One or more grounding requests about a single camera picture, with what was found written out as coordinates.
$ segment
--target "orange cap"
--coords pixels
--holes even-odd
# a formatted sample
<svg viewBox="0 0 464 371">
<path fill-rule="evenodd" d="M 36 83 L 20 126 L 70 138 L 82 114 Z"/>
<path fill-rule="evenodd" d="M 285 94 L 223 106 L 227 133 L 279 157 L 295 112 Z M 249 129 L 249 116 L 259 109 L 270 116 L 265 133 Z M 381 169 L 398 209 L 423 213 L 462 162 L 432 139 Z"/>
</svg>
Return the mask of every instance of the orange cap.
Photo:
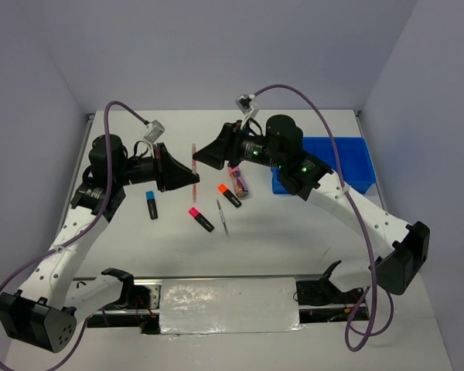
<svg viewBox="0 0 464 371">
<path fill-rule="evenodd" d="M 222 192 L 222 193 L 225 193 L 225 192 L 228 191 L 229 189 L 227 188 L 226 185 L 224 185 L 224 184 L 222 183 L 222 184 L 220 184 L 220 185 L 218 186 L 218 190 L 219 190 L 220 192 Z"/>
</svg>

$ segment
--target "blue bin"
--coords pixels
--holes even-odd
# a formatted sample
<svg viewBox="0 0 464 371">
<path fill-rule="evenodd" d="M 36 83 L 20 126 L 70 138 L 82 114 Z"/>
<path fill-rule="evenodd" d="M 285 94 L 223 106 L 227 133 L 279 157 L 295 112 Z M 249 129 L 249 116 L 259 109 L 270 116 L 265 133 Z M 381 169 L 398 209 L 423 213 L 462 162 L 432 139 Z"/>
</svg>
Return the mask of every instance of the blue bin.
<svg viewBox="0 0 464 371">
<path fill-rule="evenodd" d="M 371 164 L 370 153 L 362 138 L 335 138 L 339 149 L 340 165 L 344 180 L 359 193 L 365 193 L 377 180 Z M 305 151 L 320 158 L 336 171 L 332 142 L 326 137 L 304 137 L 302 147 Z M 276 195 L 288 192 L 278 181 L 278 169 L 273 168 L 271 189 Z"/>
</svg>

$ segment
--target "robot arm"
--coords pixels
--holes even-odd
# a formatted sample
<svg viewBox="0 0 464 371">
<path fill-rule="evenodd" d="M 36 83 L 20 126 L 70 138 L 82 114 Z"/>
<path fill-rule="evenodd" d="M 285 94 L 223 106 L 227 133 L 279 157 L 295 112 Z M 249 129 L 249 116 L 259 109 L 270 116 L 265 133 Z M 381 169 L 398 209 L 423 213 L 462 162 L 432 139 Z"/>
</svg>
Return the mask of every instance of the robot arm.
<svg viewBox="0 0 464 371">
<path fill-rule="evenodd" d="M 0 321 L 10 338 L 60 352 L 72 339 L 77 323 L 105 305 L 120 307 L 136 298 L 149 300 L 148 289 L 134 285 L 131 274 L 109 268 L 86 286 L 70 290 L 72 280 L 96 239 L 105 231 L 124 200 L 124 186 L 156 181 L 161 192 L 200 180 L 191 169 L 177 162 L 163 143 L 152 145 L 154 155 L 128 157 L 127 149 L 111 135 L 112 192 L 98 222 L 67 248 L 62 244 L 78 236 L 95 219 L 104 202 L 107 157 L 104 137 L 96 138 L 89 153 L 90 166 L 70 202 L 63 228 L 51 250 L 14 294 L 1 293 Z"/>
<path fill-rule="evenodd" d="M 240 107 L 249 107 L 251 98 L 240 97 Z M 241 161 L 279 169 L 278 180 L 292 195 L 322 207 L 361 234 L 360 223 L 346 195 L 356 203 L 370 235 L 377 258 L 377 282 L 392 294 L 403 294 L 428 254 L 429 229 L 421 222 L 414 225 L 400 220 L 374 205 L 345 184 L 319 158 L 302 149 L 302 130 L 288 116 L 275 115 L 266 123 L 265 134 L 250 128 L 254 115 L 246 120 L 226 123 L 217 139 L 198 151 L 193 158 L 217 169 L 224 162 L 234 167 Z M 368 260 L 334 262 L 319 282 L 320 291 L 337 295 L 370 285 Z"/>
</svg>

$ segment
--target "white table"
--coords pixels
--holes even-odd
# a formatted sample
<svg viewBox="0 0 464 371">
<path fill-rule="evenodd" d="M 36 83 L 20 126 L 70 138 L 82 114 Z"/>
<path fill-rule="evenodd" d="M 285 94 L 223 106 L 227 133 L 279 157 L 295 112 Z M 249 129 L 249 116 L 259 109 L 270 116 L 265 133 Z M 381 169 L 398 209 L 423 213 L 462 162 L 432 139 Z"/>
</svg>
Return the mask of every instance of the white table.
<svg viewBox="0 0 464 371">
<path fill-rule="evenodd" d="M 263 123 L 277 113 L 293 117 L 307 136 L 326 135 L 311 111 L 261 111 L 257 119 Z M 352 111 L 323 113 L 335 136 L 361 136 Z M 190 165 L 193 142 L 202 148 L 218 135 L 224 122 L 241 118 L 239 111 L 140 114 L 165 125 L 160 140 L 185 165 Z M 95 116 L 81 169 L 88 165 L 90 143 L 103 134 L 102 116 L 102 112 Z M 111 133 L 119 135 L 131 152 L 143 127 L 124 111 L 112 112 L 110 125 Z M 216 190 L 222 182 L 230 184 L 226 171 L 198 164 L 201 183 L 196 207 L 215 225 L 213 233 L 187 214 L 193 206 L 190 187 L 155 192 L 158 220 L 149 219 L 145 202 L 145 191 L 156 191 L 155 185 L 126 187 L 125 201 L 77 276 L 94 277 L 106 267 L 130 271 L 136 277 L 298 276 L 321 274 L 335 260 L 365 257 L 362 239 L 340 221 L 297 197 L 273 195 L 268 168 L 251 163 L 241 168 L 251 197 L 235 209 Z M 380 205 L 375 186 L 367 197 Z M 227 218 L 228 238 L 220 225 L 216 198 Z M 356 354 L 345 347 L 343 323 L 310 324 L 286 333 L 179 337 L 139 335 L 135 328 L 89 329 L 63 369 L 452 369 L 421 277 L 395 301 L 394 324 Z M 378 308 L 377 328 L 388 313 L 383 295 Z M 14 368 L 38 370 L 60 358 L 13 342 L 7 362 Z"/>
</svg>

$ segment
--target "gray wall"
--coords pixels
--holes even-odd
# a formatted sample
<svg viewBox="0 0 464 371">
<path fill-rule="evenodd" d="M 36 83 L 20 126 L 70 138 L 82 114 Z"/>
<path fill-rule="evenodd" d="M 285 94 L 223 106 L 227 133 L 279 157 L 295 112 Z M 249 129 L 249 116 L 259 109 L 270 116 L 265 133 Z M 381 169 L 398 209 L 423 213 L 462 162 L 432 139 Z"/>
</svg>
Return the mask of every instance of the gray wall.
<svg viewBox="0 0 464 371">
<path fill-rule="evenodd" d="M 361 108 L 416 0 L 20 0 L 85 111 L 234 108 L 290 83 Z M 287 92 L 270 107 L 305 107 Z"/>
<path fill-rule="evenodd" d="M 0 1 L 0 281 L 46 250 L 86 119 L 15 1 Z M 4 356 L 0 329 L 0 355 Z"/>
<path fill-rule="evenodd" d="M 464 0 L 420 0 L 363 109 L 391 210 L 432 229 L 424 279 L 464 370 Z"/>
</svg>

